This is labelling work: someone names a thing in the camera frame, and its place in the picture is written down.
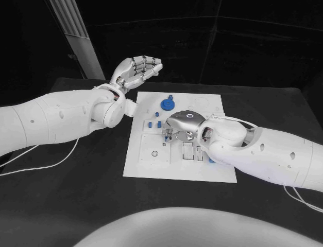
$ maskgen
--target white board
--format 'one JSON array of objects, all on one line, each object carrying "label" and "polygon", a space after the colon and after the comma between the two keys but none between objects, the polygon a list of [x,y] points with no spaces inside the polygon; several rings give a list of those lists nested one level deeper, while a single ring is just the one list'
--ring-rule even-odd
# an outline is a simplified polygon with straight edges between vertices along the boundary
[{"label": "white board", "polygon": [[[162,100],[173,96],[174,109],[164,111]],[[162,128],[157,122],[164,123],[167,117],[185,110],[202,114],[205,118],[215,114],[224,116],[221,96],[215,94],[180,94],[160,92],[138,92],[138,109],[133,119],[128,152],[124,166],[124,177],[174,179],[208,182],[237,183],[234,167],[209,162],[205,152],[199,161],[196,154],[198,143],[185,145],[174,140],[164,142]],[[193,159],[183,159],[183,148],[193,148]]]}]

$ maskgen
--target small blue part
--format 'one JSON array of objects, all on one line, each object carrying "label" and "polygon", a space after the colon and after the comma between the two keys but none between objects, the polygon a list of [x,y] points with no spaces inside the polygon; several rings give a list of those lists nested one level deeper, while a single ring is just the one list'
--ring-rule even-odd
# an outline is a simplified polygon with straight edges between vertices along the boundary
[{"label": "small blue part", "polygon": [[174,108],[174,101],[172,95],[162,101],[162,109],[170,111]]}]

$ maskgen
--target blue object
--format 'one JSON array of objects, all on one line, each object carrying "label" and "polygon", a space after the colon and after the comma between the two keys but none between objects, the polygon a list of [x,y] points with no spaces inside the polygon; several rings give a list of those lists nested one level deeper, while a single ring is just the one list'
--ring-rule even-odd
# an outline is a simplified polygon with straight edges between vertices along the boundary
[{"label": "blue object", "polygon": [[172,95],[162,101],[162,109],[170,111],[174,108],[174,101]]}]

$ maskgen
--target robotic hand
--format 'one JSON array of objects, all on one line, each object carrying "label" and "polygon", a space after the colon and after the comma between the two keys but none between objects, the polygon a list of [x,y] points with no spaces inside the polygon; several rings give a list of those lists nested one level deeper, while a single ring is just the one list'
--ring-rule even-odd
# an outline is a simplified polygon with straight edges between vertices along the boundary
[{"label": "robotic hand", "polygon": [[95,130],[112,128],[124,114],[134,116],[130,89],[159,75],[162,60],[147,56],[124,59],[110,84],[92,90],[46,94],[29,102],[0,107],[0,156],[24,147],[63,143]]},{"label": "robotic hand", "polygon": [[257,178],[323,192],[323,146],[301,137],[237,118],[205,119],[193,111],[169,117],[163,134],[166,142],[198,142],[216,163],[232,165]]}]

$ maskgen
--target table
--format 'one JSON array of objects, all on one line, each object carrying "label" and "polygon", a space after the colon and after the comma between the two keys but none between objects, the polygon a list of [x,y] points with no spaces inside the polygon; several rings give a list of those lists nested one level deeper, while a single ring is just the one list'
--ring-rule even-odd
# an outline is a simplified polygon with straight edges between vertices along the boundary
[{"label": "table", "polygon": [[[107,82],[59,78],[52,92],[91,89]],[[137,91],[221,94],[228,116],[323,145],[323,130],[299,89],[146,82],[127,93],[133,100]],[[124,116],[115,128],[82,137],[56,167],[0,177],[0,246],[74,246],[111,221],[163,207],[228,211],[323,243],[323,214],[291,199],[280,185],[238,170],[237,184],[124,178],[131,122]],[[74,144],[40,145],[3,172],[55,164]],[[323,208],[323,193],[299,191],[304,200]]]}]

